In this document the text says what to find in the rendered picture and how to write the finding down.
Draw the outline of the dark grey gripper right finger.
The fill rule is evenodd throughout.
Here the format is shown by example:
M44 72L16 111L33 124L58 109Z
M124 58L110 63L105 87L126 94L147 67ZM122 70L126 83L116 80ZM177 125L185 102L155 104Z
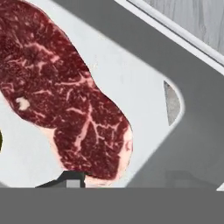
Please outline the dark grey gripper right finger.
M217 188L216 184L194 177L189 171L167 171L165 173L167 188Z

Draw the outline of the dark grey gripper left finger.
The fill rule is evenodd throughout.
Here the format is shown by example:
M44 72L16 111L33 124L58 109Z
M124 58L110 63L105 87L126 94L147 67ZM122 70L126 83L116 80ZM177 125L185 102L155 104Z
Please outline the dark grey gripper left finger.
M85 173L82 171L63 171L60 176L52 181L40 185L44 187L85 188Z

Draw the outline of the raw red marbled steak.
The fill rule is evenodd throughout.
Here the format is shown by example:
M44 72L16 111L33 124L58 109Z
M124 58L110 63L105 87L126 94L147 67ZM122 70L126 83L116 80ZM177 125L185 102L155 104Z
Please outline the raw red marbled steak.
M0 0L0 92L23 120L42 128L61 166L90 186L127 169L130 122L95 84L69 37L37 6Z

